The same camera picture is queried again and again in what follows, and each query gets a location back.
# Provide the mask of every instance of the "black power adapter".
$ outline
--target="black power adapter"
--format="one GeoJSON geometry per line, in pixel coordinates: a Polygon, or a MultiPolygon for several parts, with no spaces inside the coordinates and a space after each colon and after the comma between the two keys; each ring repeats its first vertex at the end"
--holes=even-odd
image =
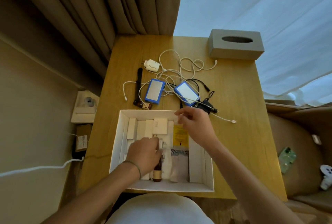
{"type": "Polygon", "coordinates": [[[218,110],[215,109],[211,103],[209,103],[209,99],[208,99],[208,98],[205,98],[205,99],[202,101],[202,103],[203,103],[203,104],[196,102],[196,103],[193,105],[193,107],[194,107],[194,108],[202,109],[202,110],[204,110],[204,111],[205,111],[206,113],[208,113],[208,114],[211,113],[211,112],[213,112],[213,113],[217,113],[217,112],[218,112],[218,110]]]}

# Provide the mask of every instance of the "person's left hand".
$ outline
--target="person's left hand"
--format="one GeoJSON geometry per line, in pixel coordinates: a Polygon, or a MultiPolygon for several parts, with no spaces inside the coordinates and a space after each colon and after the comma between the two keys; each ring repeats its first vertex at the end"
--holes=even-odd
{"type": "Polygon", "coordinates": [[[126,160],[138,165],[141,175],[144,176],[155,168],[161,154],[162,149],[159,149],[159,138],[144,137],[130,145],[126,160]]]}

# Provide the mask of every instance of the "brown curtain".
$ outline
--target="brown curtain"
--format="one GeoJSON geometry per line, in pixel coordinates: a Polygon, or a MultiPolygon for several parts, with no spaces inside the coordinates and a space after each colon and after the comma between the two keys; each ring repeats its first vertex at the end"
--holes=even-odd
{"type": "Polygon", "coordinates": [[[116,34],[172,35],[180,0],[31,0],[105,77],[116,34]]]}

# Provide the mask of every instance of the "smartphone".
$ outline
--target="smartphone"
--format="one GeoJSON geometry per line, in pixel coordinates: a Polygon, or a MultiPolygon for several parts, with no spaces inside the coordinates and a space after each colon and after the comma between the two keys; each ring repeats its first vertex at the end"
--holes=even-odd
{"type": "Polygon", "coordinates": [[[291,148],[285,147],[281,151],[278,159],[281,173],[285,174],[288,171],[289,167],[292,165],[292,163],[294,163],[296,159],[296,154],[294,151],[291,150],[291,148]]]}

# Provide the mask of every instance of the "hand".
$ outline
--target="hand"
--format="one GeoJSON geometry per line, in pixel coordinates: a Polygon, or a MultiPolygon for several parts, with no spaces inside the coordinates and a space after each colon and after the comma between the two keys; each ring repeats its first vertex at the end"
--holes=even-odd
{"type": "Polygon", "coordinates": [[[162,149],[159,149],[159,138],[144,137],[130,145],[126,160],[138,165],[141,175],[144,176],[155,168],[161,154],[162,149]]]}
{"type": "Polygon", "coordinates": [[[211,146],[214,141],[218,141],[209,115],[204,110],[184,107],[174,114],[178,116],[178,123],[182,124],[191,138],[204,149],[211,146]]]}

